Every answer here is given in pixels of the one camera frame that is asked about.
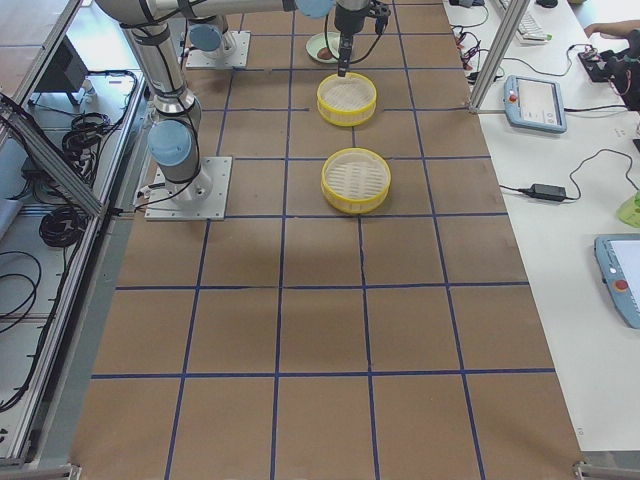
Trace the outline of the brown bun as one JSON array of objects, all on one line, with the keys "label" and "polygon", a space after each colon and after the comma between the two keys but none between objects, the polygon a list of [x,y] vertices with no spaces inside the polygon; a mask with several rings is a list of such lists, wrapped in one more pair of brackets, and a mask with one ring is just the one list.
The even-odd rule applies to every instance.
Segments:
[{"label": "brown bun", "polygon": [[317,52],[317,57],[322,60],[330,60],[333,58],[333,54],[329,48],[324,47]]}]

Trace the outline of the yellow steamer basket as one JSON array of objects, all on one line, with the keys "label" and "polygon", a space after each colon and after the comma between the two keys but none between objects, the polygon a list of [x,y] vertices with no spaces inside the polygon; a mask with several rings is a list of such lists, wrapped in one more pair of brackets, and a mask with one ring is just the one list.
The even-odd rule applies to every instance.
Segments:
[{"label": "yellow steamer basket", "polygon": [[367,122],[375,113],[377,89],[364,75],[348,72],[324,78],[316,91],[317,109],[328,123],[354,127]]},{"label": "yellow steamer basket", "polygon": [[370,213],[386,200],[391,170],[384,158],[364,148],[329,156],[321,169],[321,191],[329,205],[348,215]]}]

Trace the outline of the light green plate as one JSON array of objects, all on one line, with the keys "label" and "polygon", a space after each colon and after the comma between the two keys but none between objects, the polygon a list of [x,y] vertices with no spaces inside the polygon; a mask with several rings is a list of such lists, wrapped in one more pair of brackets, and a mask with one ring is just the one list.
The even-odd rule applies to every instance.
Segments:
[{"label": "light green plate", "polygon": [[[334,64],[338,61],[339,56],[339,41],[340,34],[337,32],[328,32],[327,35],[323,33],[318,33],[311,36],[306,42],[306,52],[311,57],[312,60],[317,61],[319,63],[324,64]],[[330,60],[322,60],[317,57],[317,52],[321,49],[327,47],[331,50],[333,54],[333,58]]]}]

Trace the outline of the white keyboard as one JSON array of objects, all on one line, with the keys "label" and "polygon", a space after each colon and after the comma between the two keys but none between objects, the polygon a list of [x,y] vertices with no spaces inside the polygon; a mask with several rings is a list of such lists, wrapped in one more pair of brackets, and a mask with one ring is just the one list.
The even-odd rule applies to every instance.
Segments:
[{"label": "white keyboard", "polygon": [[543,44],[549,42],[552,35],[547,33],[531,15],[529,9],[526,9],[516,30],[516,38],[521,44]]}]

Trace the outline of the far teach pendant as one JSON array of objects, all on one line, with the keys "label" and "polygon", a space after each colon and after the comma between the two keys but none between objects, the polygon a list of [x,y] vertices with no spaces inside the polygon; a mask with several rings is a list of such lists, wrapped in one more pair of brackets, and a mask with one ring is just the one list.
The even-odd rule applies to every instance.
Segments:
[{"label": "far teach pendant", "polygon": [[561,134],[567,130],[560,85],[516,75],[506,78],[503,103],[510,125]]}]

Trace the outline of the teach pendant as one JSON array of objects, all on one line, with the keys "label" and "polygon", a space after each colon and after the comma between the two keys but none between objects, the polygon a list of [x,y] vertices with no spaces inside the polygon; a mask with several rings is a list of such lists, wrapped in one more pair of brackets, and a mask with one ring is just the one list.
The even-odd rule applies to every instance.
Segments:
[{"label": "teach pendant", "polygon": [[625,324],[639,328],[639,235],[601,235],[594,255],[612,303]]},{"label": "teach pendant", "polygon": [[506,78],[503,103],[510,125],[561,134],[567,130],[560,85],[516,75]]}]

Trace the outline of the black power adapter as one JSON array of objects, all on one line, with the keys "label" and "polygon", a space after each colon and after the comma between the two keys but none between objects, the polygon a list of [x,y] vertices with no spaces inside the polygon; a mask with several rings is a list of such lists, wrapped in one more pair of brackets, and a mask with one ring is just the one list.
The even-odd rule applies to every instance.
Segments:
[{"label": "black power adapter", "polygon": [[518,189],[517,192],[530,198],[552,202],[563,202],[568,199],[565,188],[556,185],[534,183],[528,188]]}]

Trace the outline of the black monitor box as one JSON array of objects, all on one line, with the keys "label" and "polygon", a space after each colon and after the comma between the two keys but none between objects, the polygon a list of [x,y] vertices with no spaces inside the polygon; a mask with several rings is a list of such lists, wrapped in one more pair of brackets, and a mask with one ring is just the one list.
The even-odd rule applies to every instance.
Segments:
[{"label": "black monitor box", "polygon": [[61,40],[37,86],[36,93],[65,93],[78,106],[75,95],[81,90],[88,69],[67,36]]}]

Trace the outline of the green plastic object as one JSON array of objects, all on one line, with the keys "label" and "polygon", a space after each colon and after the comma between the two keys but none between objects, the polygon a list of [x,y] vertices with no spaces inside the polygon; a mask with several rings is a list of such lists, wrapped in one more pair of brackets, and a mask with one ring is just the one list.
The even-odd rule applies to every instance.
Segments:
[{"label": "green plastic object", "polygon": [[617,218],[634,228],[640,227],[640,191],[625,200],[617,209]]}]

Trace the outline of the near teach pendant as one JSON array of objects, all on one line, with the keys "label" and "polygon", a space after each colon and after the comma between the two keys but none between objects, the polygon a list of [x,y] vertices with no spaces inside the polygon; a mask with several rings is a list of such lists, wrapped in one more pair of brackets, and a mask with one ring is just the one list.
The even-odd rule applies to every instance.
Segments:
[{"label": "near teach pendant", "polygon": [[639,235],[601,235],[594,255],[612,303],[625,324],[639,328]]}]

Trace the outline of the aluminium frame post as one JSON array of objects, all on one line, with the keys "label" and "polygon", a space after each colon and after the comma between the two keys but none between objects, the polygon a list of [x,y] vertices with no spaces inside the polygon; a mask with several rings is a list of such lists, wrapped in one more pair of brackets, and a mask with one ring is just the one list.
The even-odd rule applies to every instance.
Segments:
[{"label": "aluminium frame post", "polygon": [[528,2],[526,0],[511,1],[507,10],[504,12],[488,56],[480,69],[474,88],[471,91],[468,103],[468,109],[471,113],[478,113],[480,111],[481,105],[490,87],[493,85],[498,67],[515,36],[517,27],[524,16],[527,6]]}]

